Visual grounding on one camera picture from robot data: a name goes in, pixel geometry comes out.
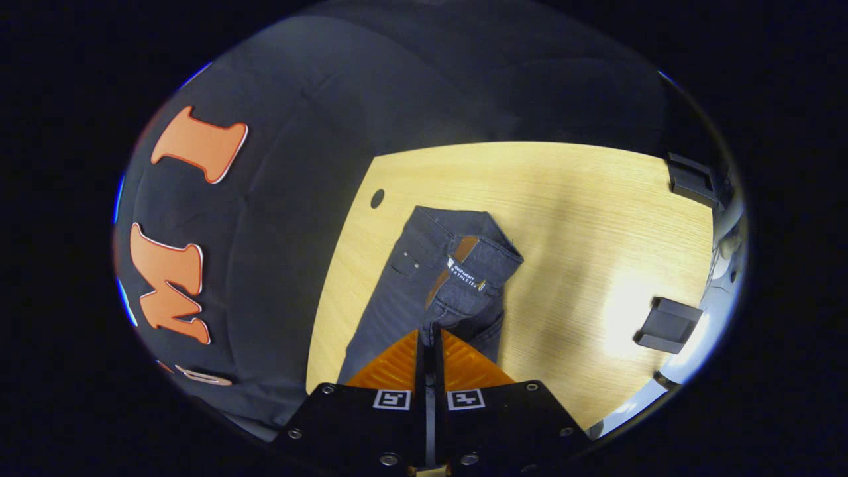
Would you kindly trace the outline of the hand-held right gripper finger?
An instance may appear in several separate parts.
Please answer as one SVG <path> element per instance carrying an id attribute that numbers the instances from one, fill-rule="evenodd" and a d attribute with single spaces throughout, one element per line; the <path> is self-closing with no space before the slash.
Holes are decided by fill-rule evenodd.
<path id="1" fill-rule="evenodd" d="M 449 474 L 557 474 L 591 446 L 542 381 L 509 377 L 445 330 L 434 377 L 434 461 Z"/>
<path id="2" fill-rule="evenodd" d="M 414 330 L 348 382 L 315 387 L 272 441 L 308 476 L 411 476 L 426 464 L 428 360 Z"/>

